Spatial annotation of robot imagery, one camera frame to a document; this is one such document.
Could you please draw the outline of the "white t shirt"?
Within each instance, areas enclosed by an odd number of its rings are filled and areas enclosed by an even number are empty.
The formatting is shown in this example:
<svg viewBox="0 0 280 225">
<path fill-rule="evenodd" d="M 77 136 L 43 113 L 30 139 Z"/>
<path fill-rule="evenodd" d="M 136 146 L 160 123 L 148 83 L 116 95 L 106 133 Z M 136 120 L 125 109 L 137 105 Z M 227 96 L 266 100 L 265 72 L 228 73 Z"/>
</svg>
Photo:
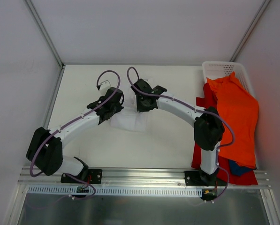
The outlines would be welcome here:
<svg viewBox="0 0 280 225">
<path fill-rule="evenodd" d="M 110 126 L 127 131 L 146 131 L 152 112 L 138 112 L 136 110 L 136 96 L 126 76 L 121 81 L 120 89 L 124 94 L 124 108 L 111 118 Z"/>
</svg>

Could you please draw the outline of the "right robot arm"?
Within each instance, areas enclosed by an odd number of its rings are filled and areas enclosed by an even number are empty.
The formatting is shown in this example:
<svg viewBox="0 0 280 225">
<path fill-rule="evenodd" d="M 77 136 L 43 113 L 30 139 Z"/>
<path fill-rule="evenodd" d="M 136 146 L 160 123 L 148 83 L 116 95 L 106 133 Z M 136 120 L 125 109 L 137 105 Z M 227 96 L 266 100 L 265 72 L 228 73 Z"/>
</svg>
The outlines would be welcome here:
<svg viewBox="0 0 280 225">
<path fill-rule="evenodd" d="M 194 129 L 194 141 L 201 151 L 198 182 L 205 186 L 215 183 L 219 172 L 218 147 L 225 132 L 219 114 L 214 107 L 207 109 L 194 106 L 176 99 L 167 89 L 156 86 L 152 88 L 148 82 L 138 79 L 131 85 L 136 95 L 138 112 L 160 109 L 169 112 Z"/>
</svg>

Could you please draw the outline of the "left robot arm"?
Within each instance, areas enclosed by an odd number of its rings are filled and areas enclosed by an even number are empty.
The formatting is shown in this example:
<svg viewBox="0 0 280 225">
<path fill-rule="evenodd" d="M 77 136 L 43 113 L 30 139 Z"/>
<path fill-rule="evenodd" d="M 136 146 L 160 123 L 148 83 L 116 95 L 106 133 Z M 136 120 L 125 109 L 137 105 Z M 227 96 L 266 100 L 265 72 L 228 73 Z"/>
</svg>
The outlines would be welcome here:
<svg viewBox="0 0 280 225">
<path fill-rule="evenodd" d="M 82 132 L 97 127 L 119 113 L 123 102 L 123 92 L 110 87 L 105 95 L 87 105 L 77 118 L 56 128 L 36 129 L 26 153 L 26 158 L 31 162 L 30 176 L 62 173 L 78 183 L 85 182 L 89 174 L 88 165 L 77 157 L 65 156 L 63 149 Z"/>
</svg>

